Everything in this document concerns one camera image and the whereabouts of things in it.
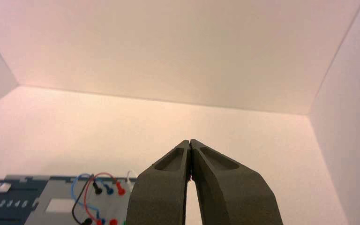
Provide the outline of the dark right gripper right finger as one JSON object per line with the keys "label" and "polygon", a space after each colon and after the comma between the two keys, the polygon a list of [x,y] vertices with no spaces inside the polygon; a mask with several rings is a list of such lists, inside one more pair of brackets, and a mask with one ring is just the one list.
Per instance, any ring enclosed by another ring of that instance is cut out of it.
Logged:
{"label": "dark right gripper right finger", "polygon": [[273,191],[258,172],[192,139],[192,180],[204,225],[281,225]]}

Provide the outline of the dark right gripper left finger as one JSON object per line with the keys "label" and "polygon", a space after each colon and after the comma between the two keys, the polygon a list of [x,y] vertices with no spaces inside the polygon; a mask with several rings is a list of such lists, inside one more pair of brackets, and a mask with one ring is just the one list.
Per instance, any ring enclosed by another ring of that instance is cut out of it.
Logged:
{"label": "dark right gripper left finger", "polygon": [[183,225],[189,180],[190,142],[183,140],[137,177],[126,223]]}

